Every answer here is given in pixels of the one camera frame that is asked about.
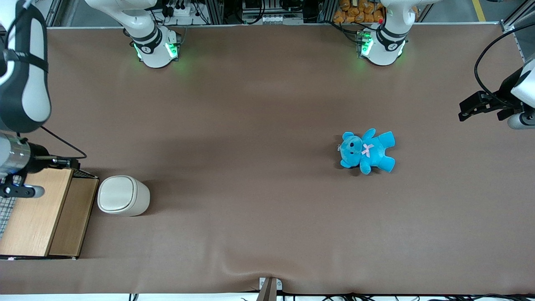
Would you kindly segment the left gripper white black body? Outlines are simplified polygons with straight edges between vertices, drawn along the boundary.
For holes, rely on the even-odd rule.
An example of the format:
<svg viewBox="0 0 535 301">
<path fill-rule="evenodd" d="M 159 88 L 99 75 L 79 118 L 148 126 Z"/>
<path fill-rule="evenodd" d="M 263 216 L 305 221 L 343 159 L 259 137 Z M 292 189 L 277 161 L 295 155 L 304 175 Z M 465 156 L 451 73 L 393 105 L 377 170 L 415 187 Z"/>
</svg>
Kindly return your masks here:
<svg viewBox="0 0 535 301">
<path fill-rule="evenodd" d="M 500 114 L 532 111 L 535 97 L 534 66 L 534 56 L 531 56 L 524 62 L 523 67 L 504 79 L 494 95 L 509 106 L 492 100 L 489 111 L 498 110 Z"/>
</svg>

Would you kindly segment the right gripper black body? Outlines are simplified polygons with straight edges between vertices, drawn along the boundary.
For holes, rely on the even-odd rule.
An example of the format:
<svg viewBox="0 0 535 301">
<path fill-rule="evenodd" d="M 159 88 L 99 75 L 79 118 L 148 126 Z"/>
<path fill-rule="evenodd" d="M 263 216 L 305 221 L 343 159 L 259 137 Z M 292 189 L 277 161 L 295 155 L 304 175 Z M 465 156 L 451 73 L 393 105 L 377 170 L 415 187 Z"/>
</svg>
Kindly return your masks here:
<svg viewBox="0 0 535 301">
<path fill-rule="evenodd" d="M 25 166 L 27 173 L 38 173 L 53 164 L 53 160 L 57 158 L 57 156 L 51 155 L 48 149 L 42 145 L 34 143 L 28 143 L 28 145 L 30 154 L 29 161 Z"/>
</svg>

